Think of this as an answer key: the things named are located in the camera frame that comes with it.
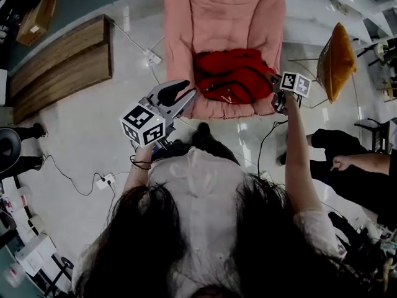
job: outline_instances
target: cardboard box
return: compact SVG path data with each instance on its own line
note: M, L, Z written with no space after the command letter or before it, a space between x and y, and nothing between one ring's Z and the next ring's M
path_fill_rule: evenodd
M24 45L31 45L48 30L50 19L55 10L56 0L41 0L26 13L19 27L16 40Z
M31 276L37 274L44 264L55 254L56 248L51 238L45 234L39 234L33 237L21 249L15 258L17 262L24 268L25 272Z

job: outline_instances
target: woman's left arm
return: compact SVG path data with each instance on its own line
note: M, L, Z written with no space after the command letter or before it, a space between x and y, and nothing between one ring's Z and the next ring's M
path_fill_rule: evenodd
M139 147L135 155L135 163L131 166L130 174L124 186L124 192L137 186L145 186L148 183L148 173L151 163L151 155L153 152L153 144L144 148Z

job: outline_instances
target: person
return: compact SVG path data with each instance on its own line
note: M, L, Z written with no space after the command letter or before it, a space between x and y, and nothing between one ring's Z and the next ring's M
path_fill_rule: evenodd
M306 139L308 145L325 149L326 161L310 160L311 177L371 210L378 223L394 230L397 194L392 175L397 173L397 151L391 155L369 153L358 138L340 130L319 129ZM280 165L285 164L285 156L278 158Z
M11 129L18 134L21 141L30 138L38 139L40 137L47 136L47 131L39 123L34 124L31 128L15 127ZM0 162L2 159L7 158L7 152L11 148L11 144L8 140L0 140ZM21 174L31 169L35 169L38 171L43 165L44 158L44 156L20 156L13 166L0 173L0 180L11 176L17 176L18 174Z
M79 257L76 297L360 294L310 177L299 108L287 96L285 191L248 175L201 124L190 145L139 148L108 225Z

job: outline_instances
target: orange cushion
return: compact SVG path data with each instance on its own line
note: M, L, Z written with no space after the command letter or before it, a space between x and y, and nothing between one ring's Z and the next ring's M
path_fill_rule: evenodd
M338 23L335 26L328 50L321 62L323 71L321 84L332 103L336 101L343 85L356 70L355 55L350 45L349 36L342 24Z

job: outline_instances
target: long black hair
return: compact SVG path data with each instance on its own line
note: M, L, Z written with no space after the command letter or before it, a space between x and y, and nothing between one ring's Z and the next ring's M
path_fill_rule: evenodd
M294 224L280 186L247 176L239 187L237 237L226 268L236 284L209 286L193 297L265 297L363 294L359 272L319 252ZM162 185L136 187L117 202L91 267L74 288L77 297L172 297L169 271L186 254L179 214Z

